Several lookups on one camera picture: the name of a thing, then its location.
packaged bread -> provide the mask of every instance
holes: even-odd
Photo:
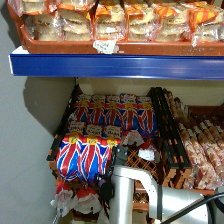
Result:
[[[224,10],[209,5],[207,2],[184,4],[189,8],[189,22],[192,32],[192,45],[200,42],[214,42],[222,36],[220,30],[223,24]]]
[[[144,0],[125,0],[124,8],[128,23],[128,40],[150,40],[155,30],[153,8]]]
[[[65,41],[90,41],[92,23],[89,12],[60,9]]]
[[[19,16],[51,13],[57,9],[56,0],[9,0],[8,3]]]
[[[172,42],[189,39],[188,8],[177,3],[152,4],[161,25],[155,41]]]
[[[61,41],[61,20],[58,12],[29,16],[25,20],[25,26],[34,40]]]
[[[100,0],[95,13],[95,40],[123,40],[125,13],[119,0]]]
[[[95,0],[57,0],[57,7],[68,10],[86,11],[95,5]]]

blue shelf strip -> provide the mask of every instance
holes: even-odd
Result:
[[[10,54],[15,76],[224,80],[224,57]]]

orange tray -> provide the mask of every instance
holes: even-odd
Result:
[[[93,41],[38,41],[28,34],[22,17],[8,5],[20,42],[32,54],[98,54]],[[117,42],[120,55],[169,55],[169,56],[224,56],[224,42],[200,43],[193,47],[190,42]]]

white wall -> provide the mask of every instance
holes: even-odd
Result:
[[[55,211],[49,202],[55,187],[46,156],[74,79],[13,77],[8,54],[19,41],[4,1],[0,10],[0,223],[52,223]],[[99,83],[80,78],[80,83],[91,94],[145,95],[150,86],[162,86],[188,105],[220,105],[224,100],[224,82],[103,79]]]

price tag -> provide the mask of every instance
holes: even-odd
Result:
[[[216,126],[216,128],[217,128],[217,130],[218,130],[219,133],[222,133],[223,132],[223,130],[222,130],[222,128],[220,126]]]
[[[115,50],[117,40],[96,40],[93,47],[104,54],[112,54]]]
[[[199,128],[197,126],[194,126],[194,131],[196,132],[196,134],[200,134],[201,131],[199,130]]]
[[[200,127],[201,127],[202,130],[207,129],[206,126],[205,126],[205,124],[203,122],[200,123]]]
[[[187,129],[189,136],[192,138],[194,137],[194,133],[191,129]]]

